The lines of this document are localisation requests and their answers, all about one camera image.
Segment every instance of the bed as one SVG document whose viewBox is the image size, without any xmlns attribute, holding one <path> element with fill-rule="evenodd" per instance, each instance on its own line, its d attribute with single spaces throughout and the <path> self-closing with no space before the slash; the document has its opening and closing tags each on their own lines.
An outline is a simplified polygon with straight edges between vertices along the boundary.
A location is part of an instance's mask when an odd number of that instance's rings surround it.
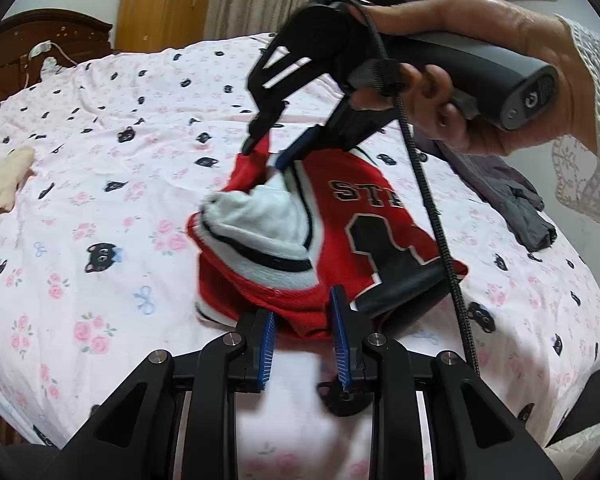
<svg viewBox="0 0 600 480">
<path fill-rule="evenodd" d="M 184 227 L 234 166 L 254 112 L 245 77 L 269 41 L 93 59 L 0 103 L 0 158 L 36 150 L 0 215 L 0 414 L 30 442 L 65 444 L 152 350 L 191 352 L 226 331 L 195 313 Z M 326 76 L 292 95 L 273 149 L 339 99 Z M 397 125 L 363 147 L 430 233 Z M 470 268 L 465 297 L 495 323 L 472 322 L 482 376 L 544 446 L 600 368 L 600 290 L 563 234 L 532 259 L 445 162 L 430 156 L 425 169 L 452 253 Z M 89 272 L 98 244 L 122 248 L 120 261 Z M 448 300 L 398 337 L 425 354 L 462 348 Z M 333 375 L 328 344 L 277 343 L 263 396 L 238 398 L 242 476 L 366 478 L 370 413 L 327 413 L 315 385 Z"/>
</svg>

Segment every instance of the printed number 1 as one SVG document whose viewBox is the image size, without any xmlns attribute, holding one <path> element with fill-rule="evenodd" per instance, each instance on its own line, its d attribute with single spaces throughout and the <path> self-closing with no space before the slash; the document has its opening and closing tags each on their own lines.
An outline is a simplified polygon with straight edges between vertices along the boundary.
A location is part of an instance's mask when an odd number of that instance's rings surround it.
<svg viewBox="0 0 600 480">
<path fill-rule="evenodd" d="M 405 276 L 420 270 L 422 263 L 411 248 L 396 244 L 389 222 L 383 216 L 354 215 L 347 225 L 347 234 L 352 251 L 366 254 L 374 272 L 375 283 L 355 299 L 360 312 L 373 316 L 376 308 L 397 295 Z"/>
</svg>

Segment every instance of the lace sleeve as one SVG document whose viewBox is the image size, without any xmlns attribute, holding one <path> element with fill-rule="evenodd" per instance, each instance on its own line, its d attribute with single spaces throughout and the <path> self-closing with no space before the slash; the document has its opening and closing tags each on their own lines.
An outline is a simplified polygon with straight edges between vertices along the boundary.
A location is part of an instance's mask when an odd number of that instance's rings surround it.
<svg viewBox="0 0 600 480">
<path fill-rule="evenodd" d="M 571 136 L 556 140 L 552 150 L 558 177 L 555 195 L 565 206 L 600 222 L 600 36 L 558 17 L 570 27 L 573 43 L 593 78 L 598 152 L 595 157 Z"/>
</svg>

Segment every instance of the wrist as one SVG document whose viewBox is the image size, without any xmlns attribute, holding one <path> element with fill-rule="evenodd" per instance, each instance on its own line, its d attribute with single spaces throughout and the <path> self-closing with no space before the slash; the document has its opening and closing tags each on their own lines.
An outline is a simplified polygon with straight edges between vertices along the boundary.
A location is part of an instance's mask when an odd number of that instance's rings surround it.
<svg viewBox="0 0 600 480">
<path fill-rule="evenodd" d="M 564 26 L 564 47 L 560 56 L 560 68 L 566 82 L 563 90 L 569 93 L 571 103 L 568 133 L 597 155 L 596 89 L 593 77 L 573 42 L 571 27 L 563 20 L 560 22 Z"/>
</svg>

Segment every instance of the wooden wardrobe door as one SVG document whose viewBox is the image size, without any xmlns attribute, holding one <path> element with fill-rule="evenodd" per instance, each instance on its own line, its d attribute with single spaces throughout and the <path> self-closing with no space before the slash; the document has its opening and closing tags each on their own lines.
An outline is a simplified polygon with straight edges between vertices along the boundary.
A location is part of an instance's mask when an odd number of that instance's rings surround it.
<svg viewBox="0 0 600 480">
<path fill-rule="evenodd" d="M 201 41 L 209 0 L 121 0 L 117 50 L 157 52 Z"/>
</svg>

